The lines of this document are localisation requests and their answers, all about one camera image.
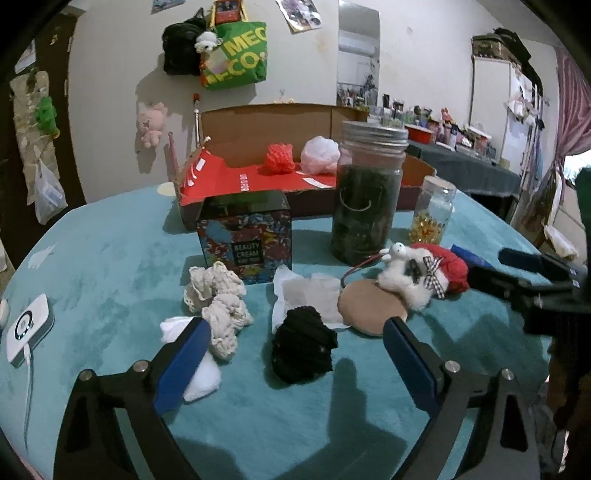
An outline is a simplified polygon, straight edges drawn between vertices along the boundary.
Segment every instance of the white plush toy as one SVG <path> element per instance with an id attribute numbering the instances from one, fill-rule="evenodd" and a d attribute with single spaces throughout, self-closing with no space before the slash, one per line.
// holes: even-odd
<path id="1" fill-rule="evenodd" d="M 429 250 L 396 243 L 380 253 L 383 255 L 382 261 L 386 263 L 386 268 L 378 275 L 381 289 L 400 294 L 411 310 L 425 308 L 434 293 L 442 298 L 441 290 L 447 290 L 449 281 L 439 270 L 440 260 L 434 259 Z M 416 262 L 420 270 L 417 283 L 413 282 L 412 277 L 405 275 L 411 260 Z"/>
<path id="2" fill-rule="evenodd" d="M 213 49 L 222 44 L 214 32 L 206 31 L 197 37 L 197 43 L 195 44 L 195 50 L 197 53 L 211 53 Z"/>

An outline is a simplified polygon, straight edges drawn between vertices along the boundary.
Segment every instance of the cardboard box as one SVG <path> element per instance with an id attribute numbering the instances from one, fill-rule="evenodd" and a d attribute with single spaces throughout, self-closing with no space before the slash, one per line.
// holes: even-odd
<path id="1" fill-rule="evenodd" d="M 265 176 L 259 173 L 267 148 L 272 143 L 293 145 L 294 161 L 300 161 L 306 142 L 318 135 L 340 140 L 340 126 L 344 120 L 364 121 L 366 115 L 357 110 L 328 105 L 274 103 L 244 105 L 200 114 L 200 131 L 211 137 L 203 164 L 199 157 L 188 163 L 201 166 L 195 172 L 198 195 L 181 200 L 181 217 L 187 230 L 195 230 L 205 197 L 264 189 L 281 189 L 290 204 L 294 218 L 331 215 L 334 210 L 336 178 L 328 175 L 308 176 L 327 185 L 318 189 L 295 172 Z M 435 174 L 427 163 L 407 155 L 402 165 L 404 172 L 398 198 L 399 210 L 414 210 L 423 178 Z"/>
<path id="2" fill-rule="evenodd" d="M 247 285 L 291 269 L 291 212 L 280 190 L 208 197 L 197 233 L 207 266 L 221 261 Z"/>

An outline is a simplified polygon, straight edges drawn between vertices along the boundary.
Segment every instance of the poster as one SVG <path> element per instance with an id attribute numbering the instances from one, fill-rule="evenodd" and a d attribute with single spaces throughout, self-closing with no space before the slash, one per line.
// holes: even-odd
<path id="1" fill-rule="evenodd" d="M 322 26 L 322 19 L 312 0 L 277 0 L 277 5 L 294 33 Z"/>
<path id="2" fill-rule="evenodd" d="M 185 3 L 185 0 L 152 0 L 152 14 L 157 14 L 162 10 L 177 7 Z"/>
<path id="3" fill-rule="evenodd" d="M 27 49 L 18 59 L 17 64 L 14 66 L 15 73 L 21 73 L 28 66 L 33 65 L 37 61 L 37 53 L 35 52 L 35 40 L 27 47 Z"/>

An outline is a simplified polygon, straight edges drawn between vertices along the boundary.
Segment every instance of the screw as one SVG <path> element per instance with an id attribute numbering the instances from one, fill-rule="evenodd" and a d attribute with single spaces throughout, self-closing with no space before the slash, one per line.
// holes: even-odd
<path id="1" fill-rule="evenodd" d="M 453 374 L 458 373 L 460 371 L 460 364 L 454 360 L 448 360 L 445 362 L 445 370 Z"/>
<path id="2" fill-rule="evenodd" d="M 515 374 L 508 368 L 501 370 L 501 375 L 503 375 L 505 380 L 513 380 L 515 378 Z"/>
<path id="3" fill-rule="evenodd" d="M 136 363 L 134 363 L 134 372 L 137 373 L 141 373 L 141 372 L 145 372 L 148 367 L 150 366 L 150 362 L 148 362 L 147 360 L 138 360 Z"/>
<path id="4" fill-rule="evenodd" d="M 78 378 L 83 382 L 89 381 L 92 378 L 92 370 L 83 370 L 80 372 L 80 375 L 78 375 Z"/>

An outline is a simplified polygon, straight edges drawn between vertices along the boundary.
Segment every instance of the teal table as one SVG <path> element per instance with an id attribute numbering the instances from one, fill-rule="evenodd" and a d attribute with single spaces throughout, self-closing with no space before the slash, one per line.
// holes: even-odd
<path id="1" fill-rule="evenodd" d="M 457 244 L 497 266 L 501 247 L 534 251 L 461 192 L 455 207 L 443 246 Z M 393 241 L 405 240 L 410 220 L 411 212 L 395 215 Z M 329 218 L 294 222 L 296 273 L 340 277 L 348 269 L 329 253 L 330 226 Z M 38 268 L 27 268 L 27 257 L 5 292 L 10 323 L 41 293 L 55 317 L 53 329 L 33 350 L 28 451 L 22 435 L 27 369 L 8 363 L 5 338 L 0 348 L 0 427 L 45 479 L 52 478 L 61 419 L 78 372 L 93 368 L 99 375 L 113 374 L 137 359 L 151 359 L 161 347 L 159 323 L 185 312 L 189 267 L 203 264 L 197 234 L 183 230 L 174 199 L 156 187 L 69 212 L 30 255 L 52 245 Z M 240 333 L 236 356 L 222 366 L 220 390 L 165 418 L 199 475 L 205 480 L 390 479 L 428 418 L 415 408 L 381 339 L 352 330 L 339 333 L 334 371 L 286 387 L 269 365 L 272 284 L 248 287 L 245 300 L 255 323 Z M 548 339 L 524 335 L 519 316 L 480 292 L 433 300 L 410 316 L 408 325 L 444 360 L 454 359 L 463 368 L 495 374 L 510 367 L 528 394 L 548 374 Z M 442 478 L 451 478 L 458 467 L 473 419 L 463 423 Z M 125 418 L 121 424 L 127 435 Z M 141 478 L 150 478 L 145 465 L 137 468 Z"/>

